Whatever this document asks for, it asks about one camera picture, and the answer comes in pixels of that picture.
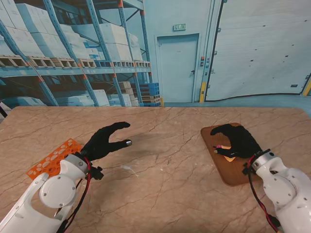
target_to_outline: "table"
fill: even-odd
[[[31,183],[25,172],[70,137],[86,143],[117,121],[133,145],[95,162],[73,233],[272,233],[249,185],[225,185],[204,145],[205,126],[238,122],[286,166],[311,175],[311,120],[300,109],[17,107],[0,124],[0,218]],[[133,171],[124,169],[128,166]],[[268,211],[262,182],[255,183]]]

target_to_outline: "wooden cutting board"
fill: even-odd
[[[240,124],[231,123],[231,125],[239,126]],[[229,139],[222,133],[217,133],[214,136],[210,135],[212,129],[218,126],[219,125],[203,128],[201,130],[201,135],[223,182],[232,187],[248,183],[248,176],[247,175],[245,176],[242,173],[243,169],[245,168],[243,165],[247,163],[248,159],[242,159],[237,157],[232,162],[229,162],[225,159],[223,155],[214,152],[215,148],[213,148],[213,146],[216,145],[223,145],[227,147],[231,146]],[[252,178],[253,181],[260,179],[257,175],[252,175]]]

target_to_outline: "gray door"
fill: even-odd
[[[158,37],[165,102],[192,102],[198,38],[198,34]]]

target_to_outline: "black robotic glove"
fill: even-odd
[[[221,125],[214,128],[210,132],[210,135],[215,135],[217,133],[222,133],[227,136],[231,143],[230,149],[216,148],[218,154],[229,158],[240,157],[245,159],[262,151],[250,132],[242,125],[236,127],[230,124]]]
[[[91,139],[84,145],[80,154],[85,156],[89,161],[104,158],[110,152],[120,150],[132,145],[129,139],[120,142],[109,142],[109,137],[116,130],[128,128],[131,125],[127,122],[117,122],[112,125],[99,129]]]

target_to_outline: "orange plastic rack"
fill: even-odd
[[[80,151],[82,146],[72,138],[64,142],[59,148],[54,150],[47,157],[42,159],[37,165],[27,171],[27,175],[34,180],[38,175],[46,172],[52,176],[56,176],[60,172],[60,161],[65,159],[69,154]]]

